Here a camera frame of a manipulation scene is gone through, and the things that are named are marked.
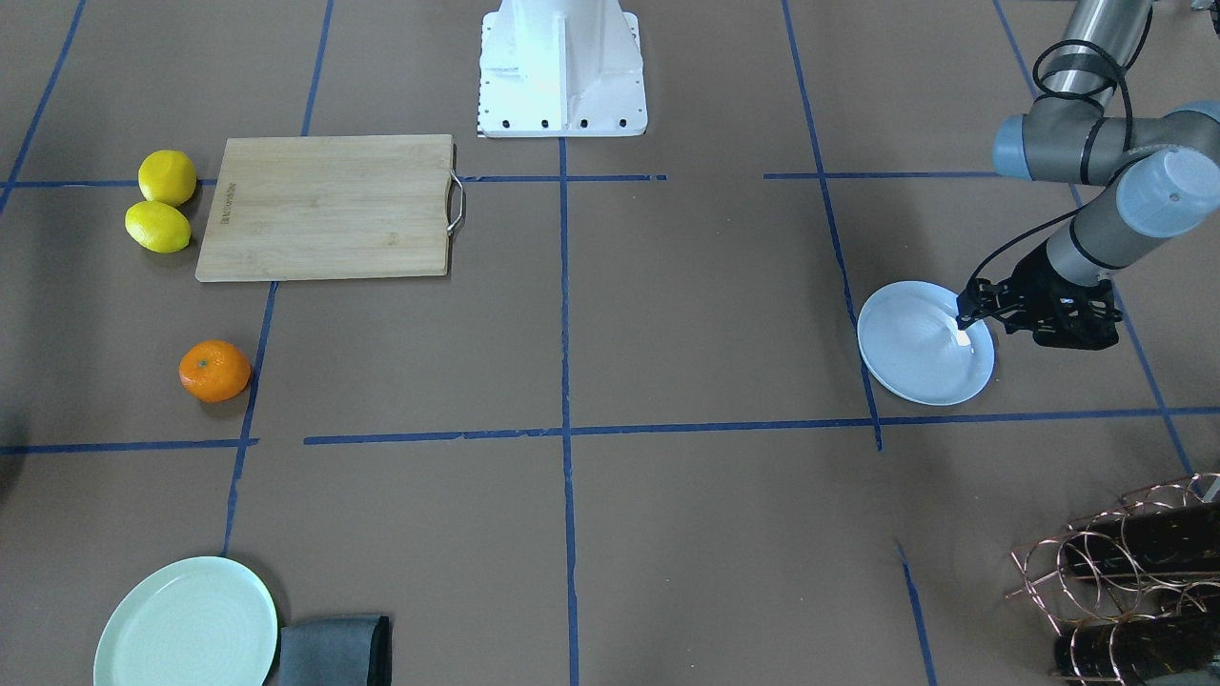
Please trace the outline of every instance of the cutting board handle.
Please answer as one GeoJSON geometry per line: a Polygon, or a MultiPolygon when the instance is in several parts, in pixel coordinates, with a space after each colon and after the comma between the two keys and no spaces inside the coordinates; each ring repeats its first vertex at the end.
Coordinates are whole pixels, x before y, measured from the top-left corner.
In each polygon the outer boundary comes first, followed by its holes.
{"type": "Polygon", "coordinates": [[[461,184],[461,179],[458,178],[458,175],[454,173],[453,170],[449,170],[449,177],[453,178],[454,183],[458,186],[458,216],[449,221],[449,228],[445,229],[449,238],[453,238],[458,227],[466,221],[466,187],[461,184]]]}

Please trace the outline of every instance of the blue tape line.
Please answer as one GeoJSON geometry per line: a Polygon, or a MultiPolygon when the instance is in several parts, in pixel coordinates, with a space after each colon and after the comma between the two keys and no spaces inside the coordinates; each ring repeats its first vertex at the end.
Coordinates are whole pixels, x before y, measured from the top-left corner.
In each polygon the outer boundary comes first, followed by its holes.
{"type": "Polygon", "coordinates": [[[221,557],[228,557],[229,538],[233,535],[233,516],[237,514],[237,482],[242,480],[245,471],[245,449],[251,446],[249,442],[250,426],[254,424],[254,404],[259,399],[259,381],[262,377],[262,359],[267,353],[267,338],[271,336],[271,319],[276,311],[276,292],[279,291],[279,282],[272,281],[267,287],[267,304],[262,311],[262,330],[259,332],[259,352],[254,358],[254,371],[250,376],[250,398],[245,403],[245,416],[242,419],[242,443],[237,448],[233,458],[233,478],[229,481],[228,507],[224,514],[224,544],[221,548],[221,557]]]}
{"type": "Polygon", "coordinates": [[[999,15],[999,23],[1004,27],[1004,34],[1008,37],[1008,44],[1013,49],[1013,56],[1016,57],[1017,66],[1021,67],[1021,76],[1025,77],[1025,85],[1030,89],[1030,96],[1038,96],[1038,88],[1033,84],[1033,76],[1030,74],[1030,67],[1025,65],[1025,57],[1021,56],[1021,46],[1016,44],[1016,35],[1013,34],[1013,27],[1008,23],[1008,15],[1004,13],[1004,7],[1000,7],[999,0],[992,0],[992,5],[996,6],[996,13],[999,15]]]}
{"type": "Polygon", "coordinates": [[[559,256],[560,256],[560,349],[562,350],[562,377],[560,381],[564,426],[560,432],[564,444],[564,530],[567,551],[567,669],[569,684],[581,682],[581,641],[577,621],[576,598],[576,500],[572,486],[572,402],[571,402],[571,348],[569,312],[571,291],[567,244],[567,139],[559,139],[559,256]]]}
{"type": "MultiPolygon", "coordinates": [[[[843,300],[847,306],[847,316],[855,328],[855,304],[852,300],[852,283],[847,276],[847,260],[843,258],[843,245],[839,242],[838,225],[834,221],[834,204],[831,201],[831,188],[826,182],[826,166],[822,164],[822,149],[817,143],[817,127],[814,125],[814,107],[809,101],[809,89],[805,87],[805,70],[800,66],[800,50],[797,48],[797,33],[792,27],[792,10],[788,0],[781,0],[783,5],[783,22],[788,31],[788,48],[792,50],[792,66],[797,71],[797,84],[800,87],[800,101],[805,107],[805,126],[809,128],[809,143],[814,151],[814,165],[817,167],[817,183],[822,190],[822,204],[826,206],[826,223],[831,231],[831,244],[834,247],[834,261],[838,262],[839,273],[843,277],[843,300]]],[[[869,377],[869,369],[860,358],[860,381],[864,383],[864,397],[869,403],[869,415],[872,417],[872,433],[877,442],[877,450],[883,450],[886,444],[881,436],[881,421],[877,416],[877,402],[872,394],[872,380],[869,377]]]]}
{"type": "Polygon", "coordinates": [[[927,171],[927,172],[828,172],[826,178],[1000,178],[986,171],[927,171]]]}
{"type": "Polygon", "coordinates": [[[1220,406],[1169,408],[1169,414],[1174,416],[1220,415],[1220,406]]]}
{"type": "Polygon", "coordinates": [[[63,62],[68,59],[68,50],[72,49],[72,42],[76,40],[76,32],[81,26],[81,15],[84,13],[85,2],[87,0],[77,2],[76,12],[72,15],[72,23],[68,26],[68,34],[63,38],[63,45],[60,48],[60,56],[55,60],[55,68],[51,70],[51,77],[46,81],[46,88],[43,89],[43,96],[38,100],[38,107],[34,109],[34,117],[29,121],[29,128],[26,129],[26,138],[21,142],[21,149],[17,151],[17,160],[13,161],[12,170],[9,172],[9,184],[5,186],[4,193],[0,194],[0,214],[4,214],[4,209],[9,205],[9,197],[12,195],[13,183],[21,175],[21,167],[26,165],[26,156],[29,154],[29,145],[34,142],[34,134],[38,132],[38,125],[43,121],[43,112],[46,111],[46,104],[51,99],[51,92],[55,90],[55,84],[60,79],[60,72],[63,71],[63,62]]]}
{"type": "MultiPolygon", "coordinates": [[[[1220,415],[1220,406],[1169,408],[1170,415],[1211,416],[1220,415]]],[[[1065,410],[1048,413],[996,413],[982,415],[937,416],[888,416],[881,417],[883,426],[921,426],[941,424],[1004,424],[1024,421],[1078,421],[1102,419],[1158,417],[1164,413],[1158,408],[1120,410],[1065,410]]],[[[850,428],[872,426],[870,417],[810,419],[780,421],[722,421],[691,424],[626,424],[605,426],[572,426],[572,436],[626,436],[636,433],[708,433],[720,431],[783,431],[811,428],[850,428]]],[[[433,431],[418,433],[364,433],[310,436],[306,446],[334,446],[359,443],[426,443],[433,441],[487,441],[499,438],[551,438],[562,436],[562,427],[549,428],[498,428],[484,431],[433,431]]]]}
{"type": "Polygon", "coordinates": [[[703,433],[716,431],[777,431],[783,428],[845,428],[872,426],[872,420],[817,419],[791,421],[726,421],[704,424],[634,424],[621,426],[582,426],[572,428],[572,436],[622,436],[630,433],[703,433]]]}
{"type": "Polygon", "coordinates": [[[935,424],[1000,424],[1010,421],[1071,421],[1082,419],[1132,419],[1160,416],[1158,409],[1135,410],[1081,410],[1060,413],[997,413],[987,415],[941,416],[888,416],[881,417],[886,426],[919,426],[935,424]]]}
{"type": "Polygon", "coordinates": [[[927,674],[927,686],[936,686],[936,665],[932,664],[932,646],[927,641],[927,627],[924,625],[924,608],[919,602],[919,588],[911,577],[911,565],[906,561],[906,551],[902,543],[898,548],[898,559],[903,563],[903,577],[906,579],[906,596],[911,601],[911,614],[915,616],[915,631],[919,634],[919,649],[924,655],[924,671],[927,674]]]}
{"type": "Polygon", "coordinates": [[[926,171],[926,172],[771,172],[762,175],[766,181],[805,181],[815,178],[999,178],[986,171],[926,171]]]}
{"type": "Polygon", "coordinates": [[[1174,424],[1174,416],[1165,405],[1165,395],[1161,394],[1160,385],[1157,383],[1157,376],[1152,372],[1152,364],[1148,361],[1148,355],[1144,354],[1143,344],[1139,342],[1139,336],[1136,333],[1136,325],[1131,321],[1131,312],[1128,312],[1126,305],[1122,304],[1122,295],[1119,293],[1118,286],[1114,287],[1114,303],[1124,312],[1122,323],[1127,327],[1127,336],[1131,338],[1131,345],[1136,349],[1136,356],[1139,358],[1139,366],[1143,367],[1144,377],[1148,380],[1148,387],[1152,389],[1152,397],[1157,400],[1157,408],[1160,410],[1161,419],[1165,421],[1165,430],[1169,431],[1169,439],[1174,443],[1174,450],[1177,453],[1177,460],[1182,464],[1182,469],[1186,470],[1186,475],[1192,476],[1194,475],[1194,466],[1191,464],[1191,458],[1187,455],[1186,447],[1182,444],[1182,437],[1177,435],[1177,426],[1174,424]]]}
{"type": "Polygon", "coordinates": [[[326,42],[331,35],[332,12],[334,12],[334,0],[326,0],[326,16],[322,17],[322,35],[317,39],[317,57],[314,59],[314,78],[310,79],[309,98],[305,100],[301,135],[309,135],[309,128],[314,121],[314,100],[317,98],[317,83],[322,79],[322,62],[326,60],[326,42]]]}
{"type": "MultiPolygon", "coordinates": [[[[134,178],[113,178],[98,181],[17,181],[13,188],[135,188],[140,182],[134,178]]],[[[200,178],[200,186],[216,186],[215,178],[200,178]]]]}
{"type": "MultiPolygon", "coordinates": [[[[249,444],[257,438],[246,439],[249,444]]],[[[129,443],[60,443],[52,446],[4,446],[0,455],[56,455],[73,453],[135,453],[142,450],[196,450],[207,448],[237,448],[240,438],[218,441],[137,441],[129,443]]]]}
{"type": "Polygon", "coordinates": [[[498,428],[492,431],[429,431],[420,433],[366,433],[310,436],[306,446],[339,446],[357,443],[428,443],[433,441],[488,441],[492,438],[545,438],[560,436],[562,428],[498,428]]]}
{"type": "Polygon", "coordinates": [[[623,173],[623,175],[584,175],[584,176],[460,176],[462,183],[588,183],[588,182],[626,182],[626,181],[667,181],[664,173],[623,173]]]}

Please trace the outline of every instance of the black bottle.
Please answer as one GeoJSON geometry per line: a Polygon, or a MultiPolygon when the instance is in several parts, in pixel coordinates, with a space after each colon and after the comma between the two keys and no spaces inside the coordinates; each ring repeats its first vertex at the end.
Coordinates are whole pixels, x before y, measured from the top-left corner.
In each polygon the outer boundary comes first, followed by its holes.
{"type": "Polygon", "coordinates": [[[1133,574],[1131,561],[1115,543],[1125,544],[1141,570],[1163,581],[1193,581],[1209,574],[1220,576],[1220,500],[1128,516],[1126,524],[1122,520],[1098,522],[1087,531],[1109,538],[1078,536],[1071,541],[1064,554],[1074,576],[1094,577],[1088,559],[1103,576],[1133,574]]]}
{"type": "Polygon", "coordinates": [[[1220,685],[1220,615],[1141,619],[1081,629],[1075,649],[1080,674],[1072,668],[1071,641],[1071,634],[1055,641],[1055,665],[1066,677],[1119,676],[1127,686],[1220,685]]]}

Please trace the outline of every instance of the lemon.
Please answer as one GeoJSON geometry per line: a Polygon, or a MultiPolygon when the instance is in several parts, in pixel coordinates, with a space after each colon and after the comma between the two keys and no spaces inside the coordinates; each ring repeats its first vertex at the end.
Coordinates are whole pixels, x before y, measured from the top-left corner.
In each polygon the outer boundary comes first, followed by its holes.
{"type": "Polygon", "coordinates": [[[195,165],[181,150],[157,150],[144,157],[137,178],[146,200],[177,208],[195,194],[195,165]]]}
{"type": "Polygon", "coordinates": [[[165,203],[135,203],[127,210],[124,223],[127,233],[154,253],[177,253],[190,243],[190,222],[165,203]]]}

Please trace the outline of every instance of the gray cloth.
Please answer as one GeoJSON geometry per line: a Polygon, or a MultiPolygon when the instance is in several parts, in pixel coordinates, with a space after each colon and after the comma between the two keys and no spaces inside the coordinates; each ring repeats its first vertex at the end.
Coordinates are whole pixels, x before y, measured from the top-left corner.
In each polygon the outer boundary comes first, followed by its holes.
{"type": "Polygon", "coordinates": [[[279,631],[281,686],[389,686],[389,618],[315,619],[279,631]]]}

